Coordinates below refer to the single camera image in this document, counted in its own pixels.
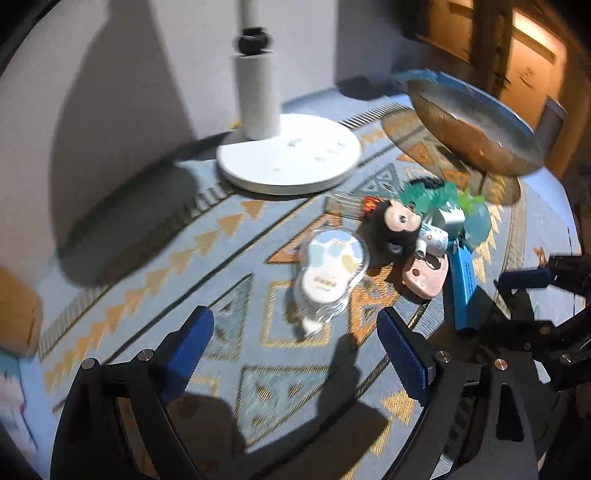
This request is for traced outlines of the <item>green plastic pieces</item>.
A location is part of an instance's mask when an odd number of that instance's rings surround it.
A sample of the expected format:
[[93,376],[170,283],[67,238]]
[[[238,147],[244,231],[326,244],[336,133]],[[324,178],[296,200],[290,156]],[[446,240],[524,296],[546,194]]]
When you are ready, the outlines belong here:
[[434,208],[460,207],[466,216],[464,229],[457,239],[449,241],[470,252],[485,242],[491,232],[491,215],[484,198],[472,195],[470,190],[460,190],[451,181],[433,176],[415,178],[405,183],[400,200],[430,224]]

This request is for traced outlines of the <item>red orange small toy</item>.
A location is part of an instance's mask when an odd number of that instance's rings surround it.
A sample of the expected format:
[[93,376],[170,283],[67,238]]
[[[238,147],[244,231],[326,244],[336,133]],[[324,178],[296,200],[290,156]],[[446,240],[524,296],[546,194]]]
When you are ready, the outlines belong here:
[[363,198],[362,213],[365,217],[370,217],[381,203],[381,199],[374,196],[365,196]]

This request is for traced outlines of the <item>small white figurine toy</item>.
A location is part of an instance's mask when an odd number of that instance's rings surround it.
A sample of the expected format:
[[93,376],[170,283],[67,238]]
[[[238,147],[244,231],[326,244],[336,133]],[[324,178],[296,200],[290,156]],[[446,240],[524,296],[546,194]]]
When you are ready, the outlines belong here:
[[448,232],[423,222],[415,245],[415,256],[424,259],[427,255],[437,258],[445,256],[449,242]]

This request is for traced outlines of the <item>white desk lamp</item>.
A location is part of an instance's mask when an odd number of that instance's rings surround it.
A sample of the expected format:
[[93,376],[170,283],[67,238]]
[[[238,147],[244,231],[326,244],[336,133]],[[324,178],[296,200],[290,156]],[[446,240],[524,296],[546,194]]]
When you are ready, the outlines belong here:
[[331,189],[358,165],[361,144],[338,122],[283,114],[276,89],[276,54],[256,1],[239,1],[238,55],[233,59],[240,126],[216,150],[219,171],[243,190],[297,196]]

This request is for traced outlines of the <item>blue rectangular box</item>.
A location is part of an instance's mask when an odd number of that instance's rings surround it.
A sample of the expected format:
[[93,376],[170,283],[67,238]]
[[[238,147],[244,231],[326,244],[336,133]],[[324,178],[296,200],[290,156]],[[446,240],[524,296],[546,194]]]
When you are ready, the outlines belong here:
[[464,246],[457,246],[449,255],[454,299],[454,326],[457,332],[478,330],[480,319],[477,303],[473,300],[477,290],[477,278],[472,254]]

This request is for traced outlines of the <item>brown cylindrical pencil holder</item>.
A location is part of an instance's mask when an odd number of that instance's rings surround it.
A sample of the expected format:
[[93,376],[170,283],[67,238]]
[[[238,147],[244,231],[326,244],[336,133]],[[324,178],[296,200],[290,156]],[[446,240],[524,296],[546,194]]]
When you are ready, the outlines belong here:
[[1,348],[17,356],[33,357],[38,349],[42,324],[38,294],[10,270],[0,270]]

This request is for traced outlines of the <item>clear cased white blue item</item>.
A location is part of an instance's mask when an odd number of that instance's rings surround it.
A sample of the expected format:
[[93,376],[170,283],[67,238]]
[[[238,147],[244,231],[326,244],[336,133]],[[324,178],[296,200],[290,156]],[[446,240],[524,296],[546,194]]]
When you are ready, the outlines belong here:
[[346,228],[315,230],[301,244],[294,302],[301,332],[322,331],[349,304],[349,295],[366,274],[370,253],[363,238]]

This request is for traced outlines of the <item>black plush toy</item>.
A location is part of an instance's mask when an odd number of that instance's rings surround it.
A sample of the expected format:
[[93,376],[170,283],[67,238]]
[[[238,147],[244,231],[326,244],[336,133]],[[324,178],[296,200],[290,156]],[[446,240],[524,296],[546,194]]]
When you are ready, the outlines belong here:
[[422,217],[396,199],[381,200],[370,214],[370,238],[389,262],[403,264],[415,251]]

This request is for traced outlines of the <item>wooden door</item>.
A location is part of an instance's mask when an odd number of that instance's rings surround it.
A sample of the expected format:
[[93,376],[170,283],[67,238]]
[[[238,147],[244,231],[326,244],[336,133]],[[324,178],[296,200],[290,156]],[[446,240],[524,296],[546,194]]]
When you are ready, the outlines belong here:
[[535,133],[542,168],[565,176],[590,129],[590,52],[546,1],[408,1],[408,29],[450,55],[456,67],[407,72],[399,84],[433,72],[496,98]]

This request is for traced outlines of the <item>patterned blue woven mat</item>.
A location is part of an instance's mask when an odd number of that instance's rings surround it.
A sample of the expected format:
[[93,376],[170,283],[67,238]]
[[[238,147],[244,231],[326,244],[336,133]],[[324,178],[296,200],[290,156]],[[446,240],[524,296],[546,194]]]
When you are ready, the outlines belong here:
[[[581,251],[562,184],[462,163],[426,129],[406,96],[369,104],[329,90],[288,114],[338,122],[358,138],[341,184],[297,196],[249,193],[226,180],[205,138],[148,168],[59,243],[40,282],[44,388],[59,423],[54,479],[535,479],[570,403],[525,352],[488,347],[481,327],[511,317],[497,290],[509,270]],[[478,330],[457,332],[449,265],[431,300],[403,283],[363,216],[365,196],[396,199],[420,177],[482,196],[492,229],[472,254]],[[315,230],[349,229],[370,263],[349,304],[304,337],[294,302],[298,253]],[[584,298],[529,290],[533,318],[558,326]],[[164,405],[158,346],[197,306],[211,341],[183,394]],[[378,337],[393,307],[433,350],[422,406]]]

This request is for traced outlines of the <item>pink flat plastic case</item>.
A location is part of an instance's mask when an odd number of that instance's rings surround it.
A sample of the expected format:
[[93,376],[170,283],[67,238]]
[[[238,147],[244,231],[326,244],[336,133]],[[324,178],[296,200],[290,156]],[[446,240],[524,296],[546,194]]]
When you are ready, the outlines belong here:
[[422,299],[431,300],[443,289],[448,271],[447,255],[438,258],[427,254],[423,259],[412,256],[403,268],[402,280],[412,293]]

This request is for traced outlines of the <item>white charger plug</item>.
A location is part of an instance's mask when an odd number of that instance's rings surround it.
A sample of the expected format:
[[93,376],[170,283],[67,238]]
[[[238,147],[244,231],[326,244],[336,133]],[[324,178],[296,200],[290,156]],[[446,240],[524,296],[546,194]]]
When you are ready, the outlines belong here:
[[431,224],[448,234],[450,240],[459,237],[464,229],[466,216],[460,207],[434,208],[432,210]]

